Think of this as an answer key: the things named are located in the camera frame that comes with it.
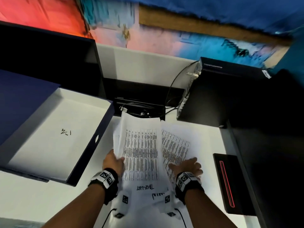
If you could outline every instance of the black wristband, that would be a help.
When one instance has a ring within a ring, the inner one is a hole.
[[[104,204],[107,205],[112,201],[118,192],[118,175],[115,170],[111,168],[105,168],[103,171],[98,172],[91,178],[91,182],[88,186],[92,184],[99,184],[104,188],[105,201]]]
[[[181,172],[176,176],[175,196],[185,205],[187,190],[199,189],[204,192],[198,179],[191,172]]]

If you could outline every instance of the white desk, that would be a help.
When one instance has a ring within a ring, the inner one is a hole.
[[[97,146],[88,166],[76,187],[49,181],[48,183],[26,179],[13,174],[0,171],[0,217],[20,219],[27,221],[46,222],[59,210],[70,203],[87,187],[89,179],[102,167],[105,155],[113,147],[113,128],[120,117],[113,117]],[[197,157],[201,162],[203,174],[203,187],[210,199],[225,211],[217,179],[213,153],[226,153],[218,128],[179,122],[176,120],[176,111],[166,116],[166,121],[189,126],[201,135],[201,152]],[[100,228],[109,212],[110,204],[104,206],[95,223]],[[188,228],[192,227],[188,212],[181,211]],[[226,214],[238,228],[260,227],[257,217]],[[110,227],[172,227],[183,228],[182,221],[159,214],[158,210],[148,207],[139,214],[128,214],[120,220],[110,218]]]

